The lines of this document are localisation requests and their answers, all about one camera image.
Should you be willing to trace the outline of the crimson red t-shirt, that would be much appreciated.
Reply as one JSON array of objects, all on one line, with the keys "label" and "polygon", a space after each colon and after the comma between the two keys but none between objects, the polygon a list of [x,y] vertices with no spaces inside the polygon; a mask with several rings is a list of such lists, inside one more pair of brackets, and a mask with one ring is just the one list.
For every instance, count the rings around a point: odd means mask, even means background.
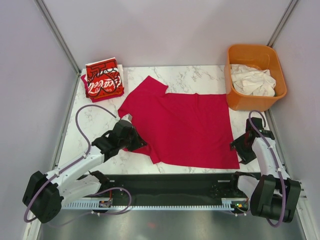
[{"label": "crimson red t-shirt", "polygon": [[119,117],[147,143],[136,150],[153,164],[239,169],[225,94],[168,93],[167,85],[148,76],[124,100]]}]

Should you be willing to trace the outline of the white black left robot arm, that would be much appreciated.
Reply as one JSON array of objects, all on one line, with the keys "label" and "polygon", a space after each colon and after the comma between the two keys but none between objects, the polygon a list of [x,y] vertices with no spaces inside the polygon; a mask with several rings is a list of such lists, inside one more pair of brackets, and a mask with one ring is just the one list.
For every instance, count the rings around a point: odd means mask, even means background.
[{"label": "white black left robot arm", "polygon": [[37,171],[29,178],[22,202],[27,207],[24,221],[33,213],[45,224],[60,212],[62,207],[87,196],[104,197],[110,191],[109,179],[95,167],[126,149],[133,152],[147,143],[129,120],[120,119],[102,136],[96,138],[79,158],[47,173]]}]

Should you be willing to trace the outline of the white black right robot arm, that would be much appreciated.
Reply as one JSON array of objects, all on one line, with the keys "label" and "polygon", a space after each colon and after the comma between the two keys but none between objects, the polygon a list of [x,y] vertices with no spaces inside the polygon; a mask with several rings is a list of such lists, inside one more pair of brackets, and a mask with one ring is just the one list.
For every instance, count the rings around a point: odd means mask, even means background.
[{"label": "white black right robot arm", "polygon": [[230,144],[242,163],[258,161],[260,176],[237,171],[231,177],[229,191],[235,197],[245,194],[253,216],[290,223],[295,215],[301,184],[292,180],[281,164],[275,136],[264,128],[265,124],[263,118],[248,118],[245,133]]}]

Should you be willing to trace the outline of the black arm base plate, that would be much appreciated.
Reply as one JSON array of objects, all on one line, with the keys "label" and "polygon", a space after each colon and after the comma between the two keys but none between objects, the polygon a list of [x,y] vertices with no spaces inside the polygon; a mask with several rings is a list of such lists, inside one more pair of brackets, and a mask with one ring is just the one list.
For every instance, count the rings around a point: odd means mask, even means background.
[{"label": "black arm base plate", "polygon": [[115,174],[106,175],[99,191],[111,189],[116,204],[127,205],[191,205],[213,204],[221,198],[246,198],[234,188],[232,173],[192,174]]}]

